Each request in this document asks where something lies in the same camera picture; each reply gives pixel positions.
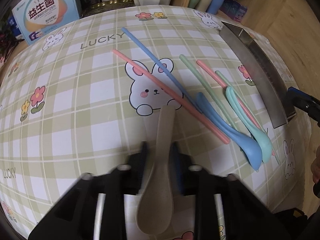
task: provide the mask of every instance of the red flower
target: red flower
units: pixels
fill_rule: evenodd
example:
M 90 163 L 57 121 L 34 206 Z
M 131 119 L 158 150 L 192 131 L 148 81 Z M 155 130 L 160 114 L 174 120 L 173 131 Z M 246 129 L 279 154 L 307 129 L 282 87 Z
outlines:
M 138 17 L 139 19 L 145 19 L 145 18 L 151 18 L 151 13 L 139 13 L 136 14 L 136 17 Z
M 244 78 L 252 79 L 243 65 L 241 65 L 241 67 L 238 67 L 238 68 L 239 68 L 240 72 L 243 74 Z
M 45 86 L 37 87 L 35 93 L 31 96 L 30 101 L 32 102 L 31 105 L 35 106 L 37 103 L 43 100 L 43 93 L 45 91 Z
M 185 232 L 181 238 L 175 238 L 174 240 L 193 240 L 193 232 Z

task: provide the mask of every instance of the gold tray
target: gold tray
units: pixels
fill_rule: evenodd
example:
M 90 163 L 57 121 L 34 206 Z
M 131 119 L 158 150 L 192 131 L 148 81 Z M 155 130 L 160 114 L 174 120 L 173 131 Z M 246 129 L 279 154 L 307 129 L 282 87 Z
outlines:
M 90 6 L 83 12 L 83 17 L 128 7 L 134 7 L 133 0 L 110 0 Z

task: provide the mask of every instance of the spoon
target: spoon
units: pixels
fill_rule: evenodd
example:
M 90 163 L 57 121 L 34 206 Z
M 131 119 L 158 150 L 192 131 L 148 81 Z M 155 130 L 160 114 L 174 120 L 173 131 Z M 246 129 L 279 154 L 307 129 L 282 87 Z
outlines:
M 247 155 L 251 167 L 257 171 L 262 161 L 262 151 L 259 144 L 249 136 L 238 132 L 236 129 L 228 125 L 211 106 L 203 93 L 199 92 L 197 94 L 196 103 L 211 122 L 213 122 L 221 131 L 241 147 Z
M 147 235 L 163 233 L 172 218 L 173 197 L 168 163 L 175 113 L 173 106 L 163 106 L 160 110 L 155 159 L 137 208 L 138 228 Z
M 268 135 L 257 128 L 247 117 L 247 115 L 244 113 L 243 109 L 241 108 L 236 94 L 232 87 L 227 87 L 226 89 L 226 96 L 227 99 L 233 108 L 233 110 L 236 112 L 237 116 L 240 118 L 240 120 L 244 123 L 244 125 L 247 127 L 247 129 L 250 131 L 250 133 L 253 135 L 257 143 L 260 145 L 262 150 L 262 161 L 264 163 L 267 163 L 271 158 L 272 153 L 272 143 L 270 141 L 270 138 Z

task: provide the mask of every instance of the yellow flower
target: yellow flower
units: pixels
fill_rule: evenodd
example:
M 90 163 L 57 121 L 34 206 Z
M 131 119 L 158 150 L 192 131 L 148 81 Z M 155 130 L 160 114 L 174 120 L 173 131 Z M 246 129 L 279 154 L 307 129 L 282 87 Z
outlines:
M 154 13 L 153 16 L 157 17 L 157 18 L 160 18 L 160 17 L 164 17 L 164 14 L 163 13 Z
M 21 107 L 21 110 L 22 110 L 21 115 L 22 116 L 24 116 L 28 112 L 29 106 L 30 106 L 30 102 L 28 100 L 26 100 L 25 103 Z

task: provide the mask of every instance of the finger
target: finger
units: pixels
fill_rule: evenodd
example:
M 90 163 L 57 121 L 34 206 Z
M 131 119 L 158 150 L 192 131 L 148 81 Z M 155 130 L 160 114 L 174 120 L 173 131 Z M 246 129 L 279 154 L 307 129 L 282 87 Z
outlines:
M 319 182 L 319 178 L 317 178 L 315 175 L 312 175 L 312 180 L 314 184 L 317 184 Z
M 311 172 L 313 175 L 316 176 L 316 178 L 320 179 L 320 168 L 317 166 L 316 160 L 314 160 L 313 163 L 311 164 Z
M 320 146 L 318 146 L 316 151 L 316 164 L 318 167 L 320 167 Z

